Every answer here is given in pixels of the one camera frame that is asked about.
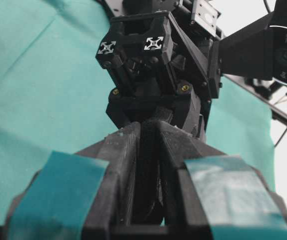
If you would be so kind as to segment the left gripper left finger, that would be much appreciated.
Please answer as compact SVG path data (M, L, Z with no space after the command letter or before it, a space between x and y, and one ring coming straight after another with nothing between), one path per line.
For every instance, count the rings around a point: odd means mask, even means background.
M134 122L75 154L54 151L15 197L6 240L107 240L132 221L141 126Z

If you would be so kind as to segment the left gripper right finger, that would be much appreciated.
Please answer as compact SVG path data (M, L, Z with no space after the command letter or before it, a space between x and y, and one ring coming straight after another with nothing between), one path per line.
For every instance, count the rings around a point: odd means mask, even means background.
M287 210L261 174L162 121L156 124L165 222L177 240L287 240Z

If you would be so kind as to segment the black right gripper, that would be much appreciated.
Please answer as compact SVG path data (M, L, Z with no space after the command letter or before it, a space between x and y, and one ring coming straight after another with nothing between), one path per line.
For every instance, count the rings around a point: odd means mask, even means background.
M120 129L155 112L156 119L205 139L211 99L221 86L221 13L208 0L102 5L110 27L95 57L116 86L106 108L111 121ZM140 86L145 82L153 87ZM172 96L158 105L163 95Z

